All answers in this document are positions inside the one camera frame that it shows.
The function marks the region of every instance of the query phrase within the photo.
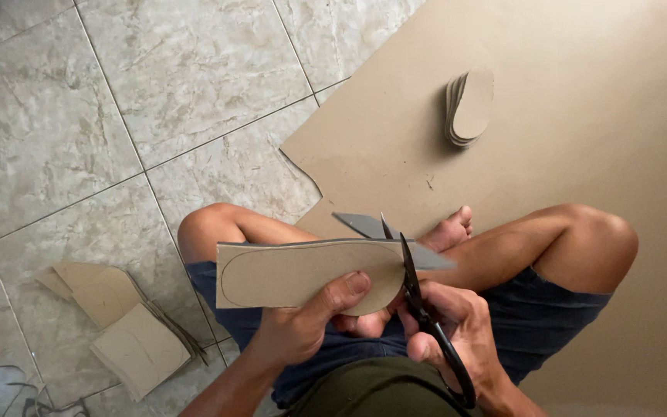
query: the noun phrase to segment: scissor handle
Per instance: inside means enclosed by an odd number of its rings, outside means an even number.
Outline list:
[[[468,410],[472,410],[475,408],[477,397],[475,396],[475,387],[470,379],[470,374],[468,374],[468,370],[462,363],[462,359],[459,358],[457,351],[454,350],[454,346],[452,346],[452,342],[447,338],[447,335],[444,334],[439,323],[429,320],[428,323],[425,323],[425,326],[427,328],[422,330],[425,330],[429,335],[432,335],[433,338],[437,339],[437,343],[439,344],[439,347],[442,348],[442,353],[444,353],[444,359],[447,360],[447,363],[452,368],[452,372],[457,376],[459,387],[462,388],[462,394],[459,394],[455,393],[449,386],[447,386],[449,393],[452,394],[459,405]]]

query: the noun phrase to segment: fingernail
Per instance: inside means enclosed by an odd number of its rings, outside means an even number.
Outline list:
[[[346,286],[349,287],[349,291],[351,291],[353,295],[357,295],[367,291],[367,288],[369,287],[368,281],[367,274],[362,271],[357,271],[346,279]]]

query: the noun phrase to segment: tile floor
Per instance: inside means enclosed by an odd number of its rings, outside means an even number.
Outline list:
[[[56,406],[178,414],[239,354],[188,282],[181,219],[216,202],[305,214],[320,194],[278,147],[421,3],[0,0],[0,364]],[[130,401],[88,317],[34,281],[61,259],[129,271],[210,365]]]

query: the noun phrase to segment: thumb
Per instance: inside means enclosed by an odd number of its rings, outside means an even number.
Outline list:
[[[369,290],[370,278],[366,273],[349,272],[326,284],[300,308],[300,314],[325,326],[331,317],[359,304]]]
[[[428,333],[418,332],[408,339],[408,357],[415,362],[426,362],[433,365],[444,378],[444,383],[458,393],[462,392],[457,377],[451,366],[444,359],[442,348],[437,339]]]

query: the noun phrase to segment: stack of cardboard insoles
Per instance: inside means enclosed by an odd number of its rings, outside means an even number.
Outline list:
[[[60,261],[37,279],[75,300],[103,330],[90,349],[120,377],[135,402],[196,356],[207,364],[197,340],[146,298],[125,271]]]
[[[444,135],[454,145],[471,147],[488,127],[493,102],[493,73],[474,69],[447,84]]]

